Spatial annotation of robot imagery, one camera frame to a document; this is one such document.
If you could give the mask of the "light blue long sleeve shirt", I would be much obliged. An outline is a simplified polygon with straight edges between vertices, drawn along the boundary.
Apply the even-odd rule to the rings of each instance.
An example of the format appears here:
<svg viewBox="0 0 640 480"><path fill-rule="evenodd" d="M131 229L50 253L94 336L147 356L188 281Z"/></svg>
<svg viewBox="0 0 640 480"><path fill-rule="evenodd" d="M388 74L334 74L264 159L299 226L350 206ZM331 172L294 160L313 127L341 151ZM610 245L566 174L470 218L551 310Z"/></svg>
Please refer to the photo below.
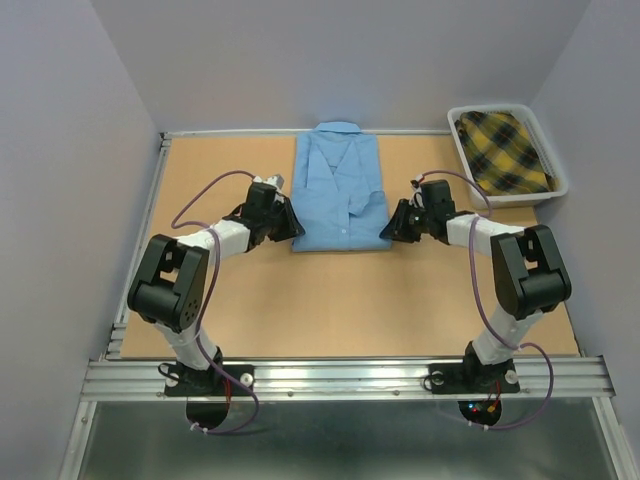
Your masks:
<svg viewBox="0 0 640 480"><path fill-rule="evenodd" d="M377 138L351 122L297 135L291 203L305 233L295 253L383 251L389 222Z"/></svg>

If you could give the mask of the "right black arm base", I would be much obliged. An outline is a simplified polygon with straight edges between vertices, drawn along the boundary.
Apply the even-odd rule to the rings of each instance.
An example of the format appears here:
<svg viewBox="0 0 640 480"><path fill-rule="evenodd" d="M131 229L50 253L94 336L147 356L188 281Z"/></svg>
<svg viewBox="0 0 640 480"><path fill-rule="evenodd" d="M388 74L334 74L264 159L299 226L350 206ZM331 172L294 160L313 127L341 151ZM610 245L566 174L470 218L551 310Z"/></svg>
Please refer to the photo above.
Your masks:
<svg viewBox="0 0 640 480"><path fill-rule="evenodd" d="M518 380L507 379L507 374L514 371L512 360L497 365L467 361L433 363L428 366L429 389L436 395L489 394L495 393L497 387L501 393L519 393Z"/></svg>

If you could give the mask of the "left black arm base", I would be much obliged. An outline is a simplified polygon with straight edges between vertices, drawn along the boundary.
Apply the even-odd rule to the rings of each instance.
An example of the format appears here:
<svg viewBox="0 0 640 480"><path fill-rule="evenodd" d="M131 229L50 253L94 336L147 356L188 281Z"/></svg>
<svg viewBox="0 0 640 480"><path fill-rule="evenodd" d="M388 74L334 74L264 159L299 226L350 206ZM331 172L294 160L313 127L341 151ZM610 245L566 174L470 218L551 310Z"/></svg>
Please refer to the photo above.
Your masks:
<svg viewBox="0 0 640 480"><path fill-rule="evenodd" d="M157 367L164 379L164 395L167 397L248 397L253 388L255 368L250 364L229 365L224 373L214 367L194 370L179 362L162 362Z"/></svg>

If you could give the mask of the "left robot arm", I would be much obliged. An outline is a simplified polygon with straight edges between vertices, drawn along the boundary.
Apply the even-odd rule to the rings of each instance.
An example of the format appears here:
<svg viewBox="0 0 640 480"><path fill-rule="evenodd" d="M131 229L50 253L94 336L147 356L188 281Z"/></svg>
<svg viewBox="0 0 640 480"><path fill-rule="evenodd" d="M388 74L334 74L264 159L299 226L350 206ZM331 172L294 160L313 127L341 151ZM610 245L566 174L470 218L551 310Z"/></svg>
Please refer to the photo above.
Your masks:
<svg viewBox="0 0 640 480"><path fill-rule="evenodd" d="M218 271L222 260L247 253L267 239L280 242L304 234L281 191L283 183L279 175L256 177L244 203L217 223L203 224L185 236L153 236L131 282L128 308L164 335L199 393L215 392L223 373L212 363L219 348L199 325L208 270Z"/></svg>

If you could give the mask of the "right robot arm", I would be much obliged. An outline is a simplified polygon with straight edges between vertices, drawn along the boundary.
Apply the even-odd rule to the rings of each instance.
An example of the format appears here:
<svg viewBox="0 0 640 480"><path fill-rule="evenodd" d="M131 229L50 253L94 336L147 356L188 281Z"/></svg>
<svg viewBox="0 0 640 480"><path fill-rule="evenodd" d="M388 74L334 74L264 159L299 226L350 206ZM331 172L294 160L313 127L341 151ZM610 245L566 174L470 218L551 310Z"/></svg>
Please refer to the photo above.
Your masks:
<svg viewBox="0 0 640 480"><path fill-rule="evenodd" d="M445 180L412 182L413 194L398 202L380 236L417 243L425 235L446 245L463 247L469 265L477 255L490 259L497 306L479 312L483 332L465 349L457 364L431 368L429 381L437 393L484 392L493 385L518 388L514 355L530 348L525 337L542 317L564 303L572 285L551 229L517 227L491 220L488 214L456 207Z"/></svg>

